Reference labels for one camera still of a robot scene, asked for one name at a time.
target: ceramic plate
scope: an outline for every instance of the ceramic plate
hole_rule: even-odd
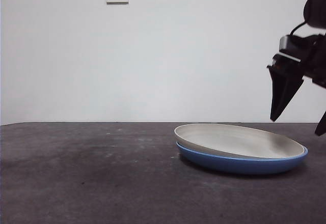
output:
[[[185,148],[179,143],[177,143],[177,146],[180,153],[193,163],[217,171],[245,175],[267,175],[286,172],[300,164],[308,154],[308,150],[304,147],[303,154],[295,157],[282,159],[241,159],[196,152]]]
[[[185,148],[234,158],[296,157],[305,148],[288,137],[248,127],[223,124],[188,124],[174,130]]]

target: plate rim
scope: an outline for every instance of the plate rim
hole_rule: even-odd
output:
[[[302,146],[305,151],[300,154],[300,155],[296,155],[296,156],[291,156],[291,157],[283,157],[283,158],[234,158],[234,157],[227,157],[227,156],[221,156],[221,155],[213,155],[213,154],[207,154],[207,153],[202,153],[199,151],[195,151],[192,149],[188,149],[186,147],[184,147],[183,145],[181,145],[178,141],[176,142],[177,146],[181,149],[190,151],[192,153],[195,154],[200,154],[206,157],[213,157],[213,158],[219,158],[219,159],[229,159],[229,160],[239,160],[239,161],[287,161],[287,160],[292,160],[292,159],[298,159],[298,158],[302,158],[305,157],[308,154],[308,149],[305,146]]]
[[[273,135],[276,135],[276,136],[281,136],[281,137],[284,137],[292,142],[294,142],[295,144],[299,145],[303,151],[301,152],[301,154],[298,154],[298,155],[294,155],[294,156],[291,156],[291,157],[296,157],[296,156],[300,156],[302,154],[305,153],[306,151],[306,147],[301,145],[300,143],[298,143],[297,141],[285,136],[285,135],[282,135],[282,134],[277,134],[277,133],[274,133],[274,132],[270,132],[270,131],[265,131],[265,130],[261,130],[261,129],[256,129],[256,128],[251,128],[251,127],[246,127],[246,126],[237,126],[237,125],[228,125],[228,124],[223,124],[223,123],[191,123],[191,124],[185,124],[185,125],[180,125],[180,126],[177,126],[175,129],[174,129],[174,135],[177,137],[177,139],[181,139],[183,141],[186,141],[187,143],[189,144],[193,144],[195,146],[198,146],[199,148],[204,148],[204,149],[207,149],[209,151],[215,151],[216,153],[218,152],[221,152],[221,153],[224,153],[224,154],[228,154],[231,156],[231,158],[241,158],[241,157],[246,157],[246,158],[256,158],[256,159],[283,159],[285,157],[281,157],[281,158],[268,158],[268,157],[259,157],[259,156],[252,156],[252,155],[243,155],[243,154],[235,154],[235,153],[231,153],[231,152],[227,152],[227,151],[221,151],[221,150],[216,150],[216,149],[212,149],[212,148],[208,148],[208,147],[205,147],[205,146],[202,146],[202,145],[198,145],[198,144],[195,144],[193,142],[190,142],[188,140],[186,140],[185,138],[181,137],[176,131],[177,129],[179,129],[180,127],[184,127],[184,126],[190,126],[190,125],[221,125],[221,126],[229,126],[229,127],[241,127],[241,128],[245,128],[245,129],[249,129],[249,130],[255,130],[255,131],[260,131],[260,132],[263,132],[263,133],[269,133],[269,134],[273,134]]]

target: table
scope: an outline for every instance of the table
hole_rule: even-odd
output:
[[[186,123],[20,123],[1,127],[3,224],[326,223],[326,136],[315,123],[229,123],[309,149],[299,167],[240,176],[179,155]]]

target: white wall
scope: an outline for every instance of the white wall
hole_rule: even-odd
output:
[[[266,66],[305,2],[2,0],[2,124],[268,122]],[[325,100],[306,79],[278,121],[317,122]]]

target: white plate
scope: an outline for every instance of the white plate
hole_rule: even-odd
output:
[[[248,127],[188,124],[174,130],[178,142],[198,152],[236,158],[287,158],[305,152],[288,137]]]

